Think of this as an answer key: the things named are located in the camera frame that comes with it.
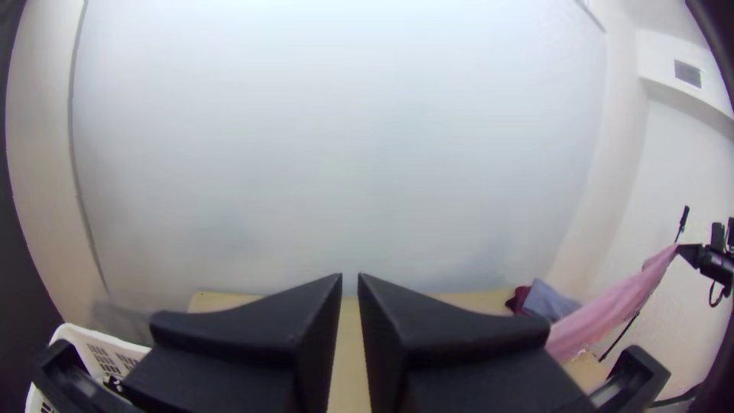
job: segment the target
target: air vent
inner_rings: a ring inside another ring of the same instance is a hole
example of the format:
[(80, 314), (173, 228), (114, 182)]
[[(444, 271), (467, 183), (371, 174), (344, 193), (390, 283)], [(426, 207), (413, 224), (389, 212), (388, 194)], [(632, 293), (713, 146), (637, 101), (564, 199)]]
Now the air vent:
[(701, 88), (701, 69), (675, 60), (675, 76), (685, 83)]

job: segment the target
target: cable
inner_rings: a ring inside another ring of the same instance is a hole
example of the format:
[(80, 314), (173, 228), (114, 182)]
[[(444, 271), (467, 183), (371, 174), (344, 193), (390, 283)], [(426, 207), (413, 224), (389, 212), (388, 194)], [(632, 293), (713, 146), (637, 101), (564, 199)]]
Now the cable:
[(709, 289), (709, 306), (711, 308), (714, 308), (715, 306), (719, 305), (721, 300), (724, 298), (724, 290), (726, 290), (726, 287), (722, 288), (721, 292), (719, 293), (719, 298), (716, 299), (716, 301), (711, 301), (711, 298), (713, 298), (713, 286), (716, 285), (716, 281), (711, 282), (711, 289)]
[(625, 329), (624, 329), (624, 330), (622, 330), (622, 333), (621, 333), (621, 334), (619, 334), (619, 337), (617, 337), (617, 340), (614, 340), (614, 343), (612, 343), (612, 345), (611, 345), (611, 346), (609, 346), (609, 348), (608, 348), (608, 349), (607, 349), (607, 350), (606, 350), (606, 351), (604, 352), (604, 354), (602, 354), (602, 356), (601, 356), (601, 357), (599, 357), (599, 361), (600, 361), (600, 362), (601, 362), (601, 361), (604, 361), (604, 359), (606, 359), (606, 357), (607, 357), (607, 356), (609, 355), (609, 353), (611, 353), (611, 351), (612, 351), (612, 349), (614, 348), (614, 346), (616, 346), (616, 345), (617, 345), (617, 343), (619, 343), (619, 341), (620, 341), (620, 340), (622, 339), (622, 336), (624, 336), (624, 335), (625, 335), (625, 333), (627, 332), (627, 330), (629, 330), (630, 326), (632, 325), (632, 323), (634, 323), (634, 322), (635, 322), (635, 319), (637, 318), (637, 316), (638, 316), (638, 315), (640, 315), (640, 312), (639, 312), (639, 311), (638, 311), (638, 312), (637, 312), (637, 314), (635, 314), (635, 316), (634, 316), (634, 317), (633, 317), (633, 318), (632, 318), (632, 319), (631, 319), (631, 320), (629, 321), (629, 323), (627, 323), (627, 327), (625, 327)]
[[(680, 216), (680, 223), (678, 224), (678, 234), (676, 234), (675, 241), (673, 241), (673, 243), (677, 243), (678, 242), (678, 237), (680, 236), (680, 234), (682, 234), (683, 231), (686, 230), (686, 221), (688, 221), (688, 213), (689, 212), (690, 212), (689, 206), (688, 205), (684, 206), (684, 208), (683, 208), (683, 215)], [(711, 292), (709, 293), (709, 305), (711, 305), (711, 297), (710, 297), (711, 294), (713, 294), (713, 286), (711, 286)], [(719, 301), (721, 301), (721, 296), (719, 296), (719, 300), (716, 302), (716, 305), (719, 305)], [(635, 314), (635, 316), (627, 323), (627, 327), (625, 327), (625, 329), (622, 330), (622, 333), (619, 334), (619, 337), (617, 337), (617, 340), (614, 340), (614, 343), (612, 343), (612, 345), (609, 346), (609, 348), (604, 352), (604, 354), (602, 354), (602, 356), (599, 357), (599, 361), (600, 362), (601, 361), (604, 361), (604, 359), (606, 359), (606, 357), (609, 355), (609, 353), (612, 352), (612, 349), (614, 348), (614, 346), (616, 346), (617, 343), (619, 343), (619, 341), (622, 339), (622, 336), (624, 336), (625, 333), (627, 333), (627, 330), (629, 330), (629, 328), (632, 326), (632, 323), (635, 322), (635, 320), (637, 319), (637, 316), (640, 315), (640, 311), (642, 311), (642, 307), (643, 306), (645, 306), (645, 302), (643, 302), (642, 305), (640, 306), (640, 308), (637, 309), (637, 314)]]

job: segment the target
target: white wall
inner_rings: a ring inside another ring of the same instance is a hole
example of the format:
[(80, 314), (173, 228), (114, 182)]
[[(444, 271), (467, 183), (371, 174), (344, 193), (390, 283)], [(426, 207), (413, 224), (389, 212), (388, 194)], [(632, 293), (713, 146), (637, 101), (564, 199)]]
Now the white wall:
[(592, 0), (606, 30), (607, 68), (602, 125), (583, 199), (547, 281), (582, 296), (622, 219), (645, 137), (648, 97), (637, 72), (635, 25), (619, 0)]
[(72, 52), (82, 0), (28, 0), (10, 65), (5, 132), (28, 249), (66, 321), (93, 322), (106, 293), (76, 195), (69, 143)]
[(322, 6), (89, 5), (75, 150), (115, 302), (547, 272), (598, 136), (599, 28), (574, 0)]
[[(679, 242), (707, 242), (711, 222), (734, 216), (733, 187), (734, 144), (693, 117), (651, 102), (637, 180), (591, 293), (635, 274), (648, 256), (670, 245), (684, 205), (691, 211)], [(707, 278), (677, 258), (608, 363), (637, 343), (673, 373), (662, 398), (700, 382), (731, 313), (731, 300), (709, 308), (709, 286)], [(615, 338), (612, 334), (597, 351)]]

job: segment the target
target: ceiling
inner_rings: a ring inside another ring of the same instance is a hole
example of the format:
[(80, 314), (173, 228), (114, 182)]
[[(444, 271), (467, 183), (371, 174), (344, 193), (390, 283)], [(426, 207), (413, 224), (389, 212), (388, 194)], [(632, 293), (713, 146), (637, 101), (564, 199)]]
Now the ceiling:
[(622, 3), (640, 28), (709, 48), (684, 0), (622, 0)]

